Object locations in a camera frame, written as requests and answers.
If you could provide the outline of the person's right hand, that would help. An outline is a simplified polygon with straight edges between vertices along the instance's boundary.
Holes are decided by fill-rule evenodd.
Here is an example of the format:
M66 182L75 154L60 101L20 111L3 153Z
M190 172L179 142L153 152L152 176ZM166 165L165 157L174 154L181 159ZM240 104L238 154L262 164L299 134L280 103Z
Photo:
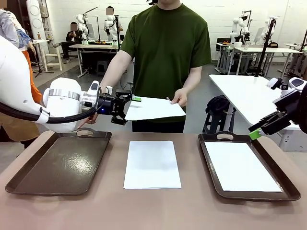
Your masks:
M78 129L81 128L83 125L85 124L95 124L96 123L96 119L98 117L98 114L95 113L94 115L84 119L79 125L78 125Z

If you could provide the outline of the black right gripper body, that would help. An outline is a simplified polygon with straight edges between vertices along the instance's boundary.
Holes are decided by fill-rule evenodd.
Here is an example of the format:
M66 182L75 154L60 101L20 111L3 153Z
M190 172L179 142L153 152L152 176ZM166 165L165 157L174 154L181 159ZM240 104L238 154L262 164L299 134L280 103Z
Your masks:
M279 111L279 117L284 118L298 125L298 102L300 92L292 92L287 96L280 97L273 101L276 109Z

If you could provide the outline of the person's left hand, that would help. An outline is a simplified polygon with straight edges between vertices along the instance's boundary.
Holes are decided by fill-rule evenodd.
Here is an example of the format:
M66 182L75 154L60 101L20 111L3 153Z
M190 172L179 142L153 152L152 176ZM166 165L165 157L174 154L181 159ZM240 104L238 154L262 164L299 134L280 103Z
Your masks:
M177 90L174 94L174 98L170 100L170 98L166 98L171 102L171 104L178 104L180 107L186 107L187 105L187 95L188 90L186 88L181 88Z

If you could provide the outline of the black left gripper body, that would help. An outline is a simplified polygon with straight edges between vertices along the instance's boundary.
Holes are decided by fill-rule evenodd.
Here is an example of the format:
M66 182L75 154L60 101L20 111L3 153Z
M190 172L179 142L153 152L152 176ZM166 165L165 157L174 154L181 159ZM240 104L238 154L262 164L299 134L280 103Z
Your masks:
M98 99L97 113L99 115L124 117L124 100L109 94L103 94Z

